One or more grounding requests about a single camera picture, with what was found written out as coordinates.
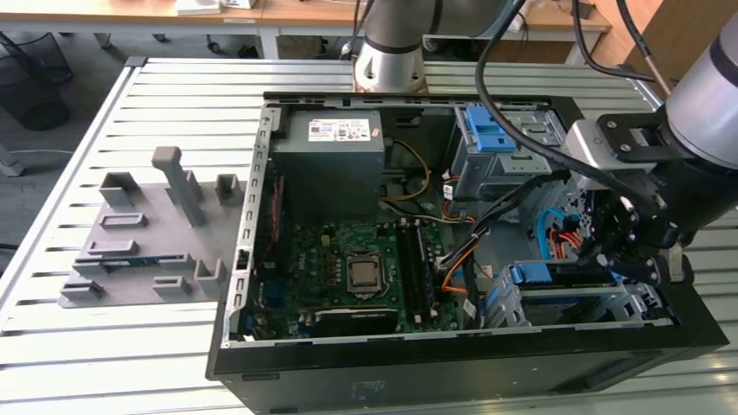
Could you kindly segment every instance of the slotted metal table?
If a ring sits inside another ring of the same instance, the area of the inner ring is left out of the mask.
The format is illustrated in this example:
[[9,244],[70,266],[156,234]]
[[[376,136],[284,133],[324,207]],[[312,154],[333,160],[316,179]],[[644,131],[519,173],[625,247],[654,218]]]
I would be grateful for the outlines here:
[[[432,93],[473,93],[471,64],[428,63],[427,73]],[[245,178],[261,93],[351,91],[351,79],[349,64],[331,61],[149,59],[124,68],[0,278],[0,413],[249,413],[204,378],[214,303],[64,310],[58,289],[96,218],[105,172],[164,182],[149,167],[152,151],[177,145],[201,182],[220,173]],[[499,94],[571,96],[588,118],[658,105],[640,86],[585,67],[489,65],[487,84]],[[731,345],[601,393],[385,411],[738,413],[738,212],[698,233],[688,254]],[[452,380],[439,374],[439,381]]]

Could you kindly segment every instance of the power supply label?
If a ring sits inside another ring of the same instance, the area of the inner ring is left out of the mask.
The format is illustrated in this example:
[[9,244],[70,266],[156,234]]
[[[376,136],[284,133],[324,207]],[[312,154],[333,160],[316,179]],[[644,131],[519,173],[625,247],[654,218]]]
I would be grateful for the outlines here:
[[369,141],[367,119],[313,119],[309,121],[308,141]]

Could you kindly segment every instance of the black mesh bin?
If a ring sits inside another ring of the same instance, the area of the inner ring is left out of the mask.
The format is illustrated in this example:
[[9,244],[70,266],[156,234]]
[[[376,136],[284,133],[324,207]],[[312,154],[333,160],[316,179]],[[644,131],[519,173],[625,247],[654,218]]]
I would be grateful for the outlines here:
[[0,106],[30,131],[54,128],[68,119],[69,110],[41,59],[26,55],[0,57]]
[[54,85],[61,85],[72,79],[72,70],[50,33],[41,36],[38,33],[29,32],[2,33],[0,34],[0,44],[10,55],[26,54],[41,59],[45,75]]

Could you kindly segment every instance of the motherboard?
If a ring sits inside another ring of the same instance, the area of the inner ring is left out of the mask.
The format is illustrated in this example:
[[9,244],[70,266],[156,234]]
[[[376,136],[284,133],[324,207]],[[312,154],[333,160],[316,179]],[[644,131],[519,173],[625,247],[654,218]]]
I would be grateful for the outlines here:
[[284,278],[260,287],[254,335],[296,339],[456,329],[453,299],[435,295],[432,262],[443,253],[433,222],[295,225]]

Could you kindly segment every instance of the green circuit board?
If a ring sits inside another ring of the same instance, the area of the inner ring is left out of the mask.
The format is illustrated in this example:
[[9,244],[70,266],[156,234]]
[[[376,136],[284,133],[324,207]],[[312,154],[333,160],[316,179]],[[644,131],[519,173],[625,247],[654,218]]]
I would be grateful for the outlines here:
[[[443,245],[436,224],[421,225],[428,257],[441,255]],[[296,225],[289,243],[284,281],[265,282],[269,327],[276,338],[308,337],[299,330],[301,319],[319,310],[377,308],[397,310],[396,332],[412,333],[456,328],[453,301],[437,302],[432,319],[415,323],[404,309],[401,265],[397,256],[395,223],[336,223]],[[371,294],[349,292],[349,263],[375,259],[380,266],[381,288]]]

